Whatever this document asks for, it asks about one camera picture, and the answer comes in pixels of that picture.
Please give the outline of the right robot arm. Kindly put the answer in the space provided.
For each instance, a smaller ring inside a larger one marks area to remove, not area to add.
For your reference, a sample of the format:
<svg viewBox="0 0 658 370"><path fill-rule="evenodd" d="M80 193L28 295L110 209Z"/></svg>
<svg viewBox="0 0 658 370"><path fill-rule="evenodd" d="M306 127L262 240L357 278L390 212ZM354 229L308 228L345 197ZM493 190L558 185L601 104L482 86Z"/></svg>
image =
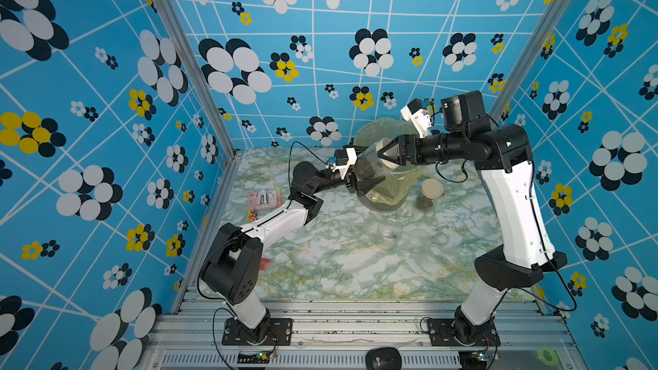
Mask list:
<svg viewBox="0 0 658 370"><path fill-rule="evenodd" d="M534 187L535 162L525 130L496 125L478 91L442 99L445 132L431 131L432 117L420 99L401 114L416 128L378 149L379 158L394 164L437 166L454 159L472 162L495 209L502 245L475 260L476 280L457 308L449 330L460 344L486 337L493 344L495 310L511 289L529 289L545 273L557 272L567 258L551 243Z"/></svg>

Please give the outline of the small red packet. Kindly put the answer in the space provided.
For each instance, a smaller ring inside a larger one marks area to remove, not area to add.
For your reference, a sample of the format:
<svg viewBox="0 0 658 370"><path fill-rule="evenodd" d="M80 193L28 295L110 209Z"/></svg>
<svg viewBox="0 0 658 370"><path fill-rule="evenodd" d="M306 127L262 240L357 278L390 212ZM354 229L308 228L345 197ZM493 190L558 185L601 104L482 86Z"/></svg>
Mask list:
<svg viewBox="0 0 658 370"><path fill-rule="evenodd" d="M271 262L272 261L269 260L269 259L261 258L260 259L260 270L264 271L271 264Z"/></svg>

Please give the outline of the jar with wooden lid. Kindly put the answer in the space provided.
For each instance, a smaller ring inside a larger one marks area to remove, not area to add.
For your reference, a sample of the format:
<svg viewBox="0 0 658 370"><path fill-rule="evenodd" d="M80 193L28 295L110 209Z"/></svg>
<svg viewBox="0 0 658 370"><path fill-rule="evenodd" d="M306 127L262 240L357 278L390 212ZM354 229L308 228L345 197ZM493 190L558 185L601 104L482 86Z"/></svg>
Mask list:
<svg viewBox="0 0 658 370"><path fill-rule="evenodd" d="M424 180L418 197L416 208L420 212L430 212L435 207L435 202L444 194L443 184L435 179Z"/></svg>
<svg viewBox="0 0 658 370"><path fill-rule="evenodd" d="M368 161L356 161L356 164L353 166L357 176L362 180L386 175L384 166L376 157L375 145L372 145L372 147L373 152L368 157Z"/></svg>

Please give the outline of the circuit board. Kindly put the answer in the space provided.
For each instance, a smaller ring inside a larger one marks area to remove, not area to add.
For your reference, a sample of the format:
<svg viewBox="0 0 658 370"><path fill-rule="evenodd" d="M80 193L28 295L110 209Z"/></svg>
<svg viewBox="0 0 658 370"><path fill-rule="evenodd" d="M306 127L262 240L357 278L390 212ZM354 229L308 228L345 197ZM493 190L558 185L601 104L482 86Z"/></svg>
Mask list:
<svg viewBox="0 0 658 370"><path fill-rule="evenodd" d="M461 351L459 361L462 370L486 370L488 368L486 355L481 352Z"/></svg>
<svg viewBox="0 0 658 370"><path fill-rule="evenodd" d="M247 364L265 365L265 364L269 364L273 358L274 355L272 354L272 352L258 352L254 354L239 353L237 356L236 363L239 365L247 365Z"/></svg>

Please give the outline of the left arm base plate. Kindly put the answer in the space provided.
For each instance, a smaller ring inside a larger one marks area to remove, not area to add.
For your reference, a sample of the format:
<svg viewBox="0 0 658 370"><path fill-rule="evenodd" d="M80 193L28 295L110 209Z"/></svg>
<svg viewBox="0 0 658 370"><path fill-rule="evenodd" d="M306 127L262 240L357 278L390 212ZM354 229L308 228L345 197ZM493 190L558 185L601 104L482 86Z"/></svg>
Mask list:
<svg viewBox="0 0 658 370"><path fill-rule="evenodd" d="M239 320L227 319L224 322L221 344L225 346L289 346L293 324L293 319L266 317L255 329L249 329Z"/></svg>

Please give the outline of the left circuit board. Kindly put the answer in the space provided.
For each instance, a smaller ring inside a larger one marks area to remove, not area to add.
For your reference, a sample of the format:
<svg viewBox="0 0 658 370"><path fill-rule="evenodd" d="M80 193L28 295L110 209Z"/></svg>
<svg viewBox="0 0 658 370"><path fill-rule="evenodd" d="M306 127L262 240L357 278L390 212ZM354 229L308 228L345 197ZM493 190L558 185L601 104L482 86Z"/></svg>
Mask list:
<svg viewBox="0 0 658 370"><path fill-rule="evenodd" d="M265 364L269 364L273 358L274 355L272 354L272 352L258 352L254 354L239 353L237 356L236 363L239 365L247 365L247 364L265 365Z"/></svg>

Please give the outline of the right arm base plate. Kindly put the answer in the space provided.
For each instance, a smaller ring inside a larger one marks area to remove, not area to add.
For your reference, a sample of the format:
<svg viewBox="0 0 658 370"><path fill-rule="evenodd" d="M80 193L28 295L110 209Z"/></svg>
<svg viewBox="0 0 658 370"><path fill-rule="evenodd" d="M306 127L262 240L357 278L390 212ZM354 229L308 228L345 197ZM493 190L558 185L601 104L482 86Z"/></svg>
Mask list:
<svg viewBox="0 0 658 370"><path fill-rule="evenodd" d="M463 319L428 319L427 333L434 347L500 347L494 320L471 325Z"/></svg>

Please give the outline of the pink card package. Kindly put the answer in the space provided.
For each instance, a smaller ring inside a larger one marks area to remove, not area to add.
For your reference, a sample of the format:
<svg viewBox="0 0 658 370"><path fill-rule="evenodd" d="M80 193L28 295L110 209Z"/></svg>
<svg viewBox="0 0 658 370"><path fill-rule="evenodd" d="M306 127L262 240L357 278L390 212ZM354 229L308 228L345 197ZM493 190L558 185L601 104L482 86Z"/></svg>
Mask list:
<svg viewBox="0 0 658 370"><path fill-rule="evenodd" d="M264 188L248 196L248 210L253 212L275 209L281 205L282 195L280 188Z"/></svg>

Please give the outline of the right circuit board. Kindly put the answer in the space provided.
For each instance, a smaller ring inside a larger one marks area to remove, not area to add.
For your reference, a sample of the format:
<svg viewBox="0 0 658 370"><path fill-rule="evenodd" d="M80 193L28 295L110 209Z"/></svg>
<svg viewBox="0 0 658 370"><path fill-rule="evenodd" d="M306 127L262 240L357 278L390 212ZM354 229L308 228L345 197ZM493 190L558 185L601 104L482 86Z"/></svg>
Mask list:
<svg viewBox="0 0 658 370"><path fill-rule="evenodd" d="M459 361L462 370L486 370L488 368L486 355L481 352L461 351Z"/></svg>

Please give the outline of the clear plastic tea jar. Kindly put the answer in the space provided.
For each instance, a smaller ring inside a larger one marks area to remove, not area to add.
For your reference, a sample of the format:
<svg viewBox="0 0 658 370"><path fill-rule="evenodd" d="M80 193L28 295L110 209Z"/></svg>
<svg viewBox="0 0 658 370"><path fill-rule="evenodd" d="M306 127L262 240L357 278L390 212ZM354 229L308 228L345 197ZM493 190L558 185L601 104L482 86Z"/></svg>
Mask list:
<svg viewBox="0 0 658 370"><path fill-rule="evenodd" d="M379 222L377 244L381 250L389 251L396 248L402 235L402 225L395 219L383 219Z"/></svg>

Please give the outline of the round wooden jar lid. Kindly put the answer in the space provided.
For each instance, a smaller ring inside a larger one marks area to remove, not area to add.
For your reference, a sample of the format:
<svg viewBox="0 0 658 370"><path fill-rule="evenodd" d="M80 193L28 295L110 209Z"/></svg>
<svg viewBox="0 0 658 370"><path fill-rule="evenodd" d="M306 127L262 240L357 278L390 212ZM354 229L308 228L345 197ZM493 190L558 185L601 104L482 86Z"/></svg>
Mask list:
<svg viewBox="0 0 658 370"><path fill-rule="evenodd" d="M399 168L399 144L396 140L382 138L375 145L377 159L388 169Z"/></svg>

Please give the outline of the green tape roll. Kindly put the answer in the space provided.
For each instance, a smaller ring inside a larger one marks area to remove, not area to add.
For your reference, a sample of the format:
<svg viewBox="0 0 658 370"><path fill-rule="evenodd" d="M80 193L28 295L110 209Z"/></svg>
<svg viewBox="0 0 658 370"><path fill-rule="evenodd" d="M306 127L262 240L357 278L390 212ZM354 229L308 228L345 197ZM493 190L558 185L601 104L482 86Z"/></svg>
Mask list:
<svg viewBox="0 0 658 370"><path fill-rule="evenodd" d="M555 350L548 347L541 347L536 351L539 362L549 368L557 367L560 364L560 358Z"/></svg>

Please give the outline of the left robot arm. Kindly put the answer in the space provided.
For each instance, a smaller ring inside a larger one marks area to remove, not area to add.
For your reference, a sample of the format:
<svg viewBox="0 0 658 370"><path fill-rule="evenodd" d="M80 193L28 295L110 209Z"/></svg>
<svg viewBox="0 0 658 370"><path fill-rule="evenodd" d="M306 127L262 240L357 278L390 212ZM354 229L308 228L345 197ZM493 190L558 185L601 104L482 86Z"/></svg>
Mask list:
<svg viewBox="0 0 658 370"><path fill-rule="evenodd" d="M351 193L366 195L386 177L358 176L357 171L370 165L368 155L379 161L377 148L348 146L334 152L333 159L318 169L312 163L296 164L290 178L290 194L283 204L255 222L235 226L224 224L210 246L197 276L233 316L237 334L243 340L259 344L270 332L270 311L255 293L263 254L281 237L309 224L323 205L317 194L345 186Z"/></svg>

